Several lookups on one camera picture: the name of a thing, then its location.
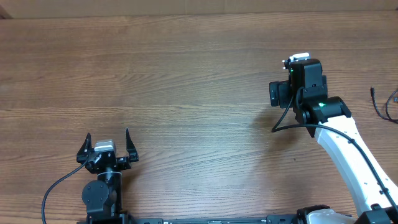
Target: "black cable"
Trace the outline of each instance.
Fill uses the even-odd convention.
[[[393,121],[398,121],[398,119],[392,119],[392,118],[390,117],[390,114],[388,113],[388,104],[390,103],[391,99],[394,97],[394,95],[395,95],[397,92],[398,92],[398,90],[395,90],[395,91],[391,94],[391,96],[388,98],[388,100],[387,100],[387,102],[386,102],[386,114],[387,114],[387,117],[388,117],[389,119],[393,120]]]
[[[274,130],[278,127],[278,125],[282,122],[282,120],[285,118],[287,112],[289,111],[290,106],[292,105],[293,102],[293,97],[290,100],[289,105],[287,105],[285,112],[282,114],[282,116],[279,118],[278,122],[276,122],[275,126],[271,129],[272,132],[274,132]]]
[[[384,186],[383,182],[381,181],[379,174],[377,174],[374,166],[372,165],[372,162],[369,160],[368,156],[365,154],[365,152],[363,151],[363,149],[361,148],[361,146],[358,145],[358,143],[356,143],[355,139],[350,138],[347,134],[342,133],[341,131],[328,127],[328,126],[324,126],[324,125],[320,125],[320,124],[293,124],[293,125],[287,125],[287,126],[283,126],[280,128],[276,128],[280,122],[282,122],[282,119],[285,117],[287,110],[289,109],[286,108],[285,113],[282,115],[282,117],[280,117],[281,119],[279,119],[278,123],[271,129],[271,131],[277,132],[277,131],[281,131],[281,130],[286,130],[286,129],[290,129],[290,128],[323,128],[326,130],[329,130],[331,132],[334,132],[336,134],[339,134],[341,136],[343,136],[344,138],[346,138],[350,143],[352,143],[357,150],[359,151],[359,153],[361,153],[361,155],[363,156],[363,159],[365,160],[365,162],[367,163],[368,167],[370,168],[374,178],[376,179],[376,181],[378,182],[378,184],[380,185],[380,188],[382,190],[382,192],[384,193],[384,195],[386,195],[388,201],[390,202],[390,204],[392,205],[392,207],[395,209],[395,211],[398,214],[398,207],[395,203],[395,201],[392,199],[390,193],[388,192],[388,188],[386,188],[386,186]]]
[[[388,98],[387,102],[386,102],[386,113],[387,113],[387,116],[388,116],[388,118],[386,118],[385,116],[383,116],[383,115],[380,113],[379,108],[378,108],[377,105],[376,105],[376,99],[375,99],[375,97],[374,97],[374,87],[373,87],[373,86],[371,87],[372,102],[373,102],[373,106],[374,106],[374,109],[376,110],[377,115],[379,115],[379,117],[381,117],[382,119],[385,119],[386,121],[391,121],[391,122],[394,122],[394,123],[396,123],[396,124],[398,124],[398,119],[392,119],[392,118],[390,117],[390,114],[388,113],[388,104],[390,103],[392,97],[397,93],[397,91],[398,91],[398,90],[394,91],[394,92],[391,94],[391,96]]]
[[[45,207],[45,201],[47,200],[47,196],[49,196],[50,191],[57,185],[59,184],[61,181],[65,180],[66,178],[70,177],[71,175],[73,175],[74,173],[78,172],[81,168],[83,168],[87,162],[88,162],[88,158],[89,156],[87,156],[87,160],[82,163],[82,165],[80,167],[77,167],[74,171],[70,172],[69,174],[67,174],[66,176],[62,177],[61,179],[57,180],[53,185],[51,185],[51,187],[46,191],[44,198],[43,198],[43,202],[42,202],[42,221],[43,224],[47,224],[47,222],[45,221],[45,215],[44,215],[44,207]]]

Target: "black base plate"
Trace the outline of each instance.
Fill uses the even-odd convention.
[[[268,215],[264,218],[191,218],[163,220],[161,218],[135,218],[136,224],[291,224],[296,215]]]

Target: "wood grain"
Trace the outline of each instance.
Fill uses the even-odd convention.
[[[0,0],[7,18],[395,10],[398,0]]]
[[[123,180],[135,217],[263,217],[321,203],[355,214],[306,130],[270,132],[282,110],[269,82],[287,79],[280,61],[303,51],[398,182],[397,126],[369,95],[374,85],[384,103],[397,88],[395,11],[2,20],[0,30],[0,223],[41,223],[43,194],[77,167],[85,134],[122,154],[125,127],[141,159]],[[57,186],[48,222],[83,220],[93,179],[82,170]]]

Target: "white arm link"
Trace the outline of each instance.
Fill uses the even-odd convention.
[[[397,186],[383,171],[368,147],[366,147],[356,129],[354,119],[352,117],[347,118],[343,115],[328,118],[328,122],[323,124],[320,123],[320,125],[337,129],[355,139],[371,161],[383,184],[389,189],[391,197],[397,203]],[[365,211],[371,210],[371,205],[375,203],[378,203],[382,208],[391,207],[386,196],[384,194],[380,194],[380,186],[377,184],[377,181],[363,159],[363,156],[353,144],[349,143],[343,136],[322,128],[316,129],[315,138],[318,143],[325,148],[326,152],[337,166],[340,175],[353,197],[358,216]]]

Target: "tabletop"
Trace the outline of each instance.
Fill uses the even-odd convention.
[[[379,118],[398,84],[398,12],[0,20],[0,223],[41,223],[45,191],[76,153],[124,129],[140,161],[123,171],[135,217],[264,217],[325,204],[354,215],[328,154],[305,129],[271,133],[269,82],[310,52],[365,143],[398,182],[397,126]],[[397,114],[397,106],[390,108]],[[290,112],[283,124],[295,124]],[[83,169],[50,193],[48,223],[84,220]]]

